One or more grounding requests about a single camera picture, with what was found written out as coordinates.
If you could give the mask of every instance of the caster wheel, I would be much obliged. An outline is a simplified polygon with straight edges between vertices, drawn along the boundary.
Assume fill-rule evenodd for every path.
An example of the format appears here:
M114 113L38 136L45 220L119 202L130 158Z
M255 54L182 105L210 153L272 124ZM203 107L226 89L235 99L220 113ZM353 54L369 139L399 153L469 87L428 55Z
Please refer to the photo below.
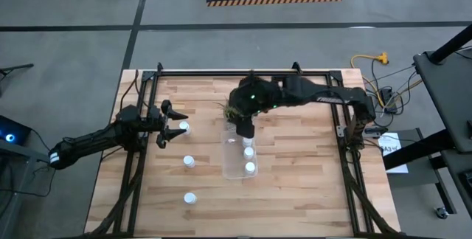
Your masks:
M445 207L440 207L436 209L436 216L440 219L445 220L446 218L448 218L449 213L447 210L445 210Z

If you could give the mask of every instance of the white paper label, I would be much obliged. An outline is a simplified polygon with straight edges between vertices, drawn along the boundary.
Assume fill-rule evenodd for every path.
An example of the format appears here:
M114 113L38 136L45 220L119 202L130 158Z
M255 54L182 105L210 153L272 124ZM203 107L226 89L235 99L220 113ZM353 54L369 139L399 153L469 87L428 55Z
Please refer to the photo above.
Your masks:
M383 149L383 155L389 155L401 149L400 140L397 133L384 133L378 139L378 145ZM406 164L387 170L387 173L408 173Z

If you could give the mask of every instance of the black tripod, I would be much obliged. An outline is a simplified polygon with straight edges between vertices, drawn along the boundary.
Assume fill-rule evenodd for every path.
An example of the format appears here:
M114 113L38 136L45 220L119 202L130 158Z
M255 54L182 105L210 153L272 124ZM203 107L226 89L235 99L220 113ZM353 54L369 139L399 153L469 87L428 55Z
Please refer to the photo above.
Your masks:
M3 77L1 77L0 79L0 82L5 79L9 73L11 73L13 70L15 69L28 69L30 67L33 67L34 64L25 64L25 65L21 65L21 66L11 66L9 68L3 68L3 69L0 69L0 74L3 75Z

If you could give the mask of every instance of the blue light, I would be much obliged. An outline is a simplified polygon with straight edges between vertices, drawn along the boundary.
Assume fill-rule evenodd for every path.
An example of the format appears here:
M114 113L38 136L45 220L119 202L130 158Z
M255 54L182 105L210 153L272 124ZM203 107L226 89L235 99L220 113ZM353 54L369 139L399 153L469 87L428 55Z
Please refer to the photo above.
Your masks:
M8 134L5 139L8 141L8 142L13 142L13 140L15 140L15 136L13 136L12 134Z

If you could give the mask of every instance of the power strip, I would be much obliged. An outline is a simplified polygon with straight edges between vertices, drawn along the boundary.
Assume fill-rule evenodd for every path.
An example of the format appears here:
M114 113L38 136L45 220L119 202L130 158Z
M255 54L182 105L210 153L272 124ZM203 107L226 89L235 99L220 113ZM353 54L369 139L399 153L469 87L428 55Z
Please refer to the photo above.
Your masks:
M390 89L390 88L381 89L382 103L384 105L386 105L387 103L389 105L391 105L391 106L385 108L384 111L385 111L386 114L396 114L398 112L396 102L394 100L390 100L390 98L392 98L392 96L393 96L392 89Z

